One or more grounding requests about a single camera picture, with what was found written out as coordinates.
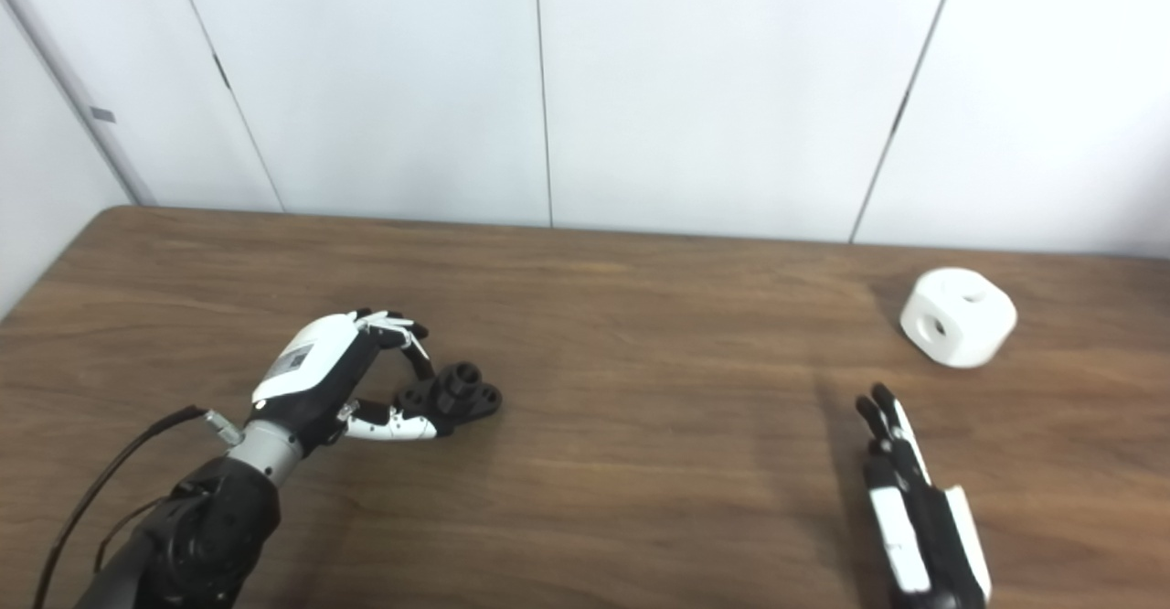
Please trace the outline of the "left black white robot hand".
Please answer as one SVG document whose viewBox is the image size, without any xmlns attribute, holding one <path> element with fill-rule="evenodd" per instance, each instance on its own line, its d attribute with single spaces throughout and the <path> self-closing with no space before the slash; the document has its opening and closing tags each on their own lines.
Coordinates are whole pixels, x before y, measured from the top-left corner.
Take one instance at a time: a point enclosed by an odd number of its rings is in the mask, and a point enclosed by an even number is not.
<svg viewBox="0 0 1170 609">
<path fill-rule="evenodd" d="M 366 307 L 326 314 L 292 338 L 252 392 L 250 421 L 270 422 L 302 456 L 343 435 L 363 441 L 427 441 L 448 432 L 433 418 L 355 397 L 356 385 L 383 351 L 395 350 L 417 379 L 435 378 L 422 341 L 428 330 L 395 312 Z"/>
</svg>

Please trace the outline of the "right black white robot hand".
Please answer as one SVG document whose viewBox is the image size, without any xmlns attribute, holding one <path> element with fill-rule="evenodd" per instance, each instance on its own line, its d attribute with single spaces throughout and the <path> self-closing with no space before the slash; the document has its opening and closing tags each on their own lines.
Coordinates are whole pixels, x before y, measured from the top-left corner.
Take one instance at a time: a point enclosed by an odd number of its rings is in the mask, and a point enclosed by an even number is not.
<svg viewBox="0 0 1170 609">
<path fill-rule="evenodd" d="M 986 608 L 989 563 L 962 486 L 932 484 L 899 397 L 883 383 L 854 403 L 872 438 L 862 475 L 894 608 Z"/>
</svg>

